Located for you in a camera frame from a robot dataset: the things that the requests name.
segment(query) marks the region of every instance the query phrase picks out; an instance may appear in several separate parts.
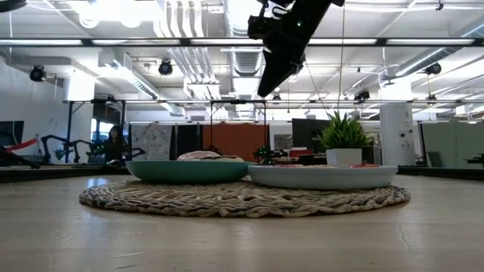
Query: round jute mat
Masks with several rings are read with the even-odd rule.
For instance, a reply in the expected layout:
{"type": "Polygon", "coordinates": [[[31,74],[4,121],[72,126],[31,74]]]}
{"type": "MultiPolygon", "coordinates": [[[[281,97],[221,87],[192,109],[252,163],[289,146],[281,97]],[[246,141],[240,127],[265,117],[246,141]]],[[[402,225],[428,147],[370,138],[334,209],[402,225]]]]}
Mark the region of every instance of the round jute mat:
{"type": "Polygon", "coordinates": [[[82,204],[116,211],[223,218],[294,218],[360,212],[409,199],[410,193],[397,186],[346,191],[285,190],[248,180],[212,185],[124,181],[90,187],[79,196],[82,204]]]}

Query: white bowl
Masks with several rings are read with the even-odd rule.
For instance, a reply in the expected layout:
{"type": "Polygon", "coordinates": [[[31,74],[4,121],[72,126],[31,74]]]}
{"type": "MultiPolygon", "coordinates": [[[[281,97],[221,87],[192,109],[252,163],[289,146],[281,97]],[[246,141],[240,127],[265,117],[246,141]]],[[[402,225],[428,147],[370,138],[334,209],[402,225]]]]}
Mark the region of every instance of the white bowl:
{"type": "Polygon", "coordinates": [[[258,184],[310,190],[360,190],[385,187],[392,183],[398,167],[378,168],[290,168],[249,166],[258,184]]]}

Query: orange partition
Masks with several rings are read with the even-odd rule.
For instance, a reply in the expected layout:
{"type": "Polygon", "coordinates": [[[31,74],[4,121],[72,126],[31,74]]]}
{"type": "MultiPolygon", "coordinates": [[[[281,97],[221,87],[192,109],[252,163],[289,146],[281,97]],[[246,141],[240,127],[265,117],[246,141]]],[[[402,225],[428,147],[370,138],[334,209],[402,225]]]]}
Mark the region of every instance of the orange partition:
{"type": "MultiPolygon", "coordinates": [[[[217,124],[213,125],[213,145],[226,156],[239,156],[246,162],[256,162],[253,153],[265,144],[264,129],[268,125],[217,124]]],[[[203,127],[203,148],[210,147],[210,126],[203,127]]]]}

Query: white plant pot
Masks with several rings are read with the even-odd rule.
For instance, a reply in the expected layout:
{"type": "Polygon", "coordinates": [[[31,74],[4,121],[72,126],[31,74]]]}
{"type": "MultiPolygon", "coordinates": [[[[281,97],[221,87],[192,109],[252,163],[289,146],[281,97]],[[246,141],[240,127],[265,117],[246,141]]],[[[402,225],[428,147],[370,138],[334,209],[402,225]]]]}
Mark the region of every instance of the white plant pot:
{"type": "Polygon", "coordinates": [[[361,164],[361,149],[333,149],[326,150],[328,165],[348,166],[361,164]]]}

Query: teal bowl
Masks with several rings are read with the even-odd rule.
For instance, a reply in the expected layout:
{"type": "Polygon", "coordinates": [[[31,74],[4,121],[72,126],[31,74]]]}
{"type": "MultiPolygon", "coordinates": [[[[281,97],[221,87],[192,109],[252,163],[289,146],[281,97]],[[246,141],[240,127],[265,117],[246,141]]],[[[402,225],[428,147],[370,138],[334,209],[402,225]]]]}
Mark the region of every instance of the teal bowl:
{"type": "Polygon", "coordinates": [[[245,177],[250,162],[131,161],[126,168],[149,182],[172,184],[216,184],[245,177]]]}

